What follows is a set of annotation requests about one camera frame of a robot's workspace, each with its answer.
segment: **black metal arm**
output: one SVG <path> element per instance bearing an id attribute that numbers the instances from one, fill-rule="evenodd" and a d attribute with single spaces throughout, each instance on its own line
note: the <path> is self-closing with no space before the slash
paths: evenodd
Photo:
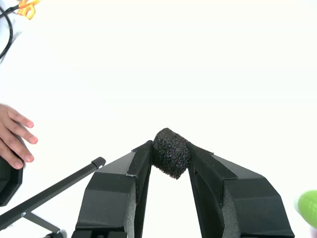
<path id="1" fill-rule="evenodd" d="M 59 234 L 60 229 L 49 222 L 43 220 L 42 218 L 36 216 L 32 213 L 33 210 L 38 208 L 39 206 L 43 205 L 56 195 L 60 194 L 64 190 L 68 189 L 78 181 L 82 180 L 86 176 L 90 175 L 99 167 L 104 166 L 106 163 L 105 159 L 99 157 L 91 162 L 91 164 L 87 165 L 86 167 L 80 169 L 79 171 L 73 173 L 72 175 L 68 176 L 67 178 L 63 179 L 62 181 L 54 184 L 53 186 L 47 188 L 46 190 L 40 192 L 39 194 L 31 197 L 30 199 L 26 200 L 25 202 L 21 203 L 20 205 L 12 208 L 11 210 L 7 211 L 6 213 L 0 216 L 0 231 L 7 228 L 20 218 L 26 218 L 31 222 L 36 223 L 37 225 L 44 227 L 54 234 Z"/>

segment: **human hand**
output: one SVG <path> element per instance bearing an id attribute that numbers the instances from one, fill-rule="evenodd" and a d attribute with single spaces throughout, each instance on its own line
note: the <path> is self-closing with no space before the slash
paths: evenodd
<path id="1" fill-rule="evenodd" d="M 32 128 L 34 124 L 15 109 L 0 104 L 0 156 L 18 170 L 23 168 L 23 163 L 12 151 L 27 163 L 32 162 L 34 157 L 15 135 L 24 138 L 30 144 L 38 142 L 37 137 L 23 126 Z"/>

